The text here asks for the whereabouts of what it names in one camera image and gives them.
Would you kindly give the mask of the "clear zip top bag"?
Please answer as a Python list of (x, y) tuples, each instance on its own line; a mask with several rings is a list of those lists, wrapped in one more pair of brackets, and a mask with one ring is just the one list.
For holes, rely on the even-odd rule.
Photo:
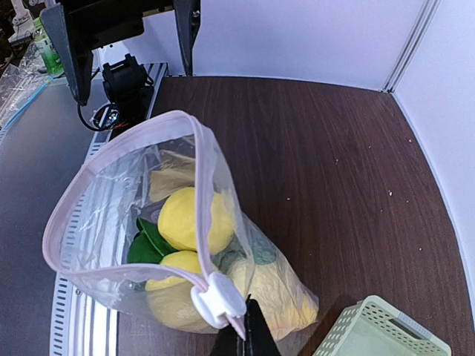
[(212, 130), (169, 111), (87, 159), (51, 214), (46, 263), (97, 302), (183, 332), (239, 334), (255, 300), (276, 341), (318, 299), (241, 210)]

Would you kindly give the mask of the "pale yellow bumpy fruit toy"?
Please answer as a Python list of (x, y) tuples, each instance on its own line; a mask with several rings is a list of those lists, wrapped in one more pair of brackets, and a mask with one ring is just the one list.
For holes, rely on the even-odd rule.
[(254, 256), (255, 269), (246, 283), (249, 261), (227, 253), (219, 268), (226, 272), (243, 296), (250, 295), (261, 308), (274, 340), (282, 340), (317, 320), (318, 298), (309, 293), (284, 255), (265, 251)]

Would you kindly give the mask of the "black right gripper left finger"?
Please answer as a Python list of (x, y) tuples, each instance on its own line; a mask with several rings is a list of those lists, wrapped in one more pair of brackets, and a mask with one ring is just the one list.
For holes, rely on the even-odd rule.
[(221, 329), (212, 347), (210, 356), (243, 356), (245, 341), (232, 326)]

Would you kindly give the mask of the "green lime toy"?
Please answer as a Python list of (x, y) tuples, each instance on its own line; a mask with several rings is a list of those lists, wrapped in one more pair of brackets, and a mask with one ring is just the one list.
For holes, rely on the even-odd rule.
[[(166, 199), (157, 219), (159, 233), (177, 250), (197, 251), (194, 198), (194, 187), (175, 191)], [(230, 244), (234, 234), (233, 220), (219, 193), (214, 193), (211, 213), (209, 250), (211, 254), (217, 254)]]

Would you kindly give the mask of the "yellow lemon toy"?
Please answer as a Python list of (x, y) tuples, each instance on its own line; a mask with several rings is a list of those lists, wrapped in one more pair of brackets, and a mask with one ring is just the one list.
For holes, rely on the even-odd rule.
[[(194, 274), (201, 273), (195, 251), (178, 251), (165, 256), (160, 262), (167, 267), (181, 268)], [(200, 316), (191, 300), (187, 279), (170, 276), (164, 280), (148, 280), (145, 284), (147, 301), (155, 318), (171, 329), (211, 334), (215, 330)]]

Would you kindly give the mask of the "green plastic basket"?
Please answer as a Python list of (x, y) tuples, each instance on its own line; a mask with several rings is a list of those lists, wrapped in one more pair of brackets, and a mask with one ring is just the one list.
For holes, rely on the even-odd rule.
[(321, 355), (451, 355), (424, 326), (377, 295), (346, 307), (314, 352)]

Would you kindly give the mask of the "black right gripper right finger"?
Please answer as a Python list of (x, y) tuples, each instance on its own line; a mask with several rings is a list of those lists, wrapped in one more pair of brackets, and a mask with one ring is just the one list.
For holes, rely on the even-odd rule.
[(243, 355), (281, 356), (257, 300), (249, 295), (246, 307), (244, 319), (246, 339), (243, 342)]

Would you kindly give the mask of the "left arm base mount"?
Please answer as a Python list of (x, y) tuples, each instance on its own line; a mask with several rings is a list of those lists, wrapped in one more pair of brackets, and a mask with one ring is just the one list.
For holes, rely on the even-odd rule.
[[(106, 131), (111, 134), (111, 139), (151, 117), (163, 77), (168, 73), (168, 65), (166, 63), (152, 63), (145, 64), (144, 67), (147, 71), (147, 79), (140, 89), (136, 90), (128, 99), (118, 103), (111, 101), (106, 103), (115, 104), (119, 110), (118, 126)], [(92, 114), (85, 120), (80, 107), (78, 107), (78, 113), (80, 113), (79, 116), (82, 122), (87, 124), (92, 131), (104, 132), (91, 125)]]

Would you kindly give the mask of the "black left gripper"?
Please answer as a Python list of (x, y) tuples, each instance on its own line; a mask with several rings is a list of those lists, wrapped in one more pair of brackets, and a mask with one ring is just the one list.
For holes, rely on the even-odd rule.
[(143, 18), (171, 10), (175, 12), (183, 69), (185, 75), (192, 76), (193, 47), (200, 29), (200, 0), (62, 1), (43, 10), (40, 19), (59, 54), (75, 101), (85, 106), (90, 97), (91, 48), (138, 36), (144, 32)]

